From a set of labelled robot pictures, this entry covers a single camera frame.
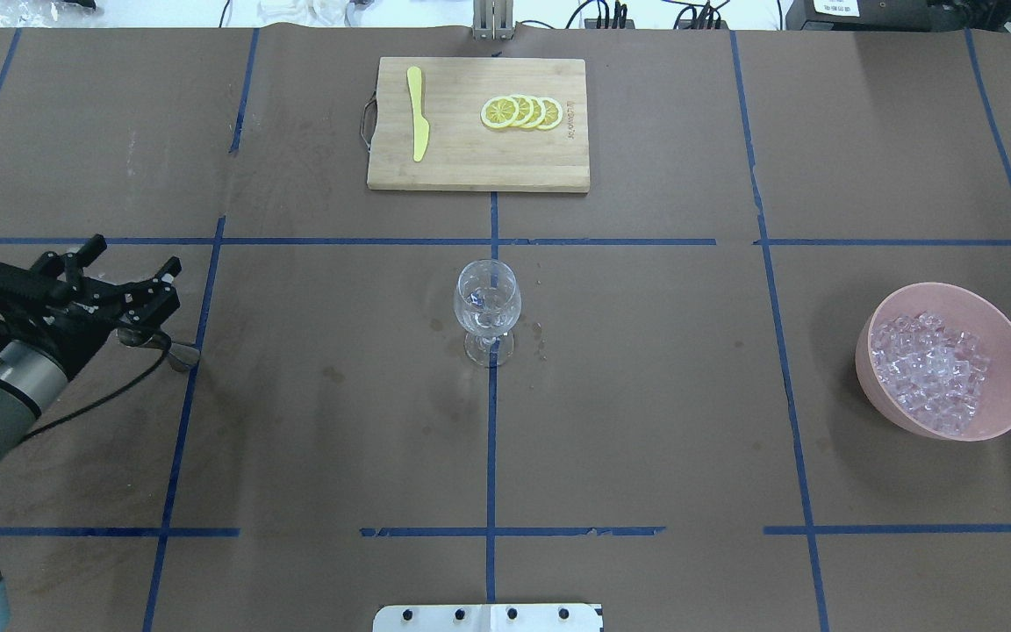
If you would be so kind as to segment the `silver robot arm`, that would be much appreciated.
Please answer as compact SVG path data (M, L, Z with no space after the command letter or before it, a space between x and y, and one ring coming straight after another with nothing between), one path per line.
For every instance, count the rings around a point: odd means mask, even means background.
M75 251L47 251L31 267L0 262L0 461L43 435L39 419L116 334L127 347L172 355L164 323L180 307L174 288L179 257L150 277L108 283L87 268L107 249L97 233ZM0 631L11 620L0 568Z

